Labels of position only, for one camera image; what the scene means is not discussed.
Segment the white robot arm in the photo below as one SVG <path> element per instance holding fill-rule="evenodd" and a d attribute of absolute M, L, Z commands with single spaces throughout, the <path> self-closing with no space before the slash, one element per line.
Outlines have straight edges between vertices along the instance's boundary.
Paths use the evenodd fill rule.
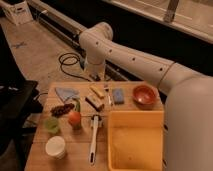
<path fill-rule="evenodd" d="M 99 72 L 110 61 L 167 96 L 163 171 L 213 171 L 213 76 L 119 45 L 112 38 L 113 30 L 106 22 L 80 34 L 86 66 Z"/>

